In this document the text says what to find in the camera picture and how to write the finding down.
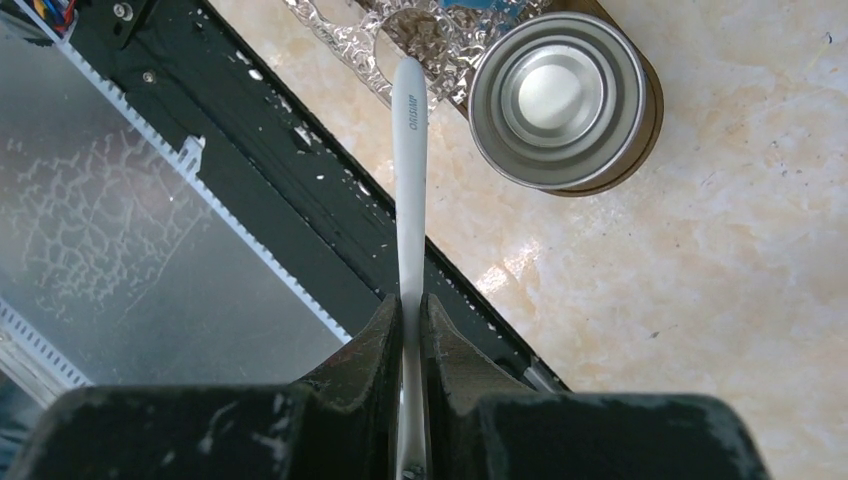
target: marble countertop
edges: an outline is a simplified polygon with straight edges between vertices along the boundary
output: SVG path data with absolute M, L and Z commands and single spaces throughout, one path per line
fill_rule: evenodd
M 285 2 L 212 4 L 393 192 L 380 100 Z M 533 191 L 444 104 L 428 235 L 573 389 L 715 395 L 776 477 L 845 478 L 848 3 L 602 4 L 662 81 L 645 165 L 593 197 Z

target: wire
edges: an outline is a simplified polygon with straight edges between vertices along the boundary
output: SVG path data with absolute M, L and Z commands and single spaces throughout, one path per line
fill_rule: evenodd
M 70 25 L 71 21 L 74 19 L 74 6 L 76 3 L 77 0 L 71 0 L 68 2 L 68 8 L 65 9 L 65 25 Z
M 56 8 L 56 5 L 53 5 L 53 2 L 51 0 L 42 0 L 42 3 L 44 4 L 44 6 L 47 7 L 48 10 L 50 10 L 50 13 L 53 14 L 53 22 L 61 23 L 63 17 L 59 13 L 59 10 Z

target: crumpled foil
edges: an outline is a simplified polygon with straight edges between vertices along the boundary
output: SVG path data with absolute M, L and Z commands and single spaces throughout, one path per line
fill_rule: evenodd
M 310 0 L 285 0 L 289 9 L 386 105 L 391 82 L 377 66 L 377 35 L 382 30 L 427 76 L 429 110 L 449 99 L 459 105 L 468 95 L 474 66 L 501 35 L 521 21 L 542 13 L 550 0 L 529 0 L 514 17 L 509 8 L 471 10 L 442 8 L 433 0 L 361 0 L 365 15 L 358 25 L 336 25 Z M 523 0 L 501 0 L 517 5 Z

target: glass surface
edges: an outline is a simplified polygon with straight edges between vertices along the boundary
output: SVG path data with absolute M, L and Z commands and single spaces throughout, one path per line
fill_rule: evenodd
M 0 297 L 95 383 L 291 381 L 341 345 L 52 48 L 0 24 Z

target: metal can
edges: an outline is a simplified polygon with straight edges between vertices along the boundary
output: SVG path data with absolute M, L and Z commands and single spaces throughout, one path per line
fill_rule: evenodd
M 650 152 L 659 130 L 653 90 L 639 54 L 616 28 L 581 13 L 545 14 L 481 59 L 469 99 L 471 132 L 510 180 L 590 195 L 623 181 Z

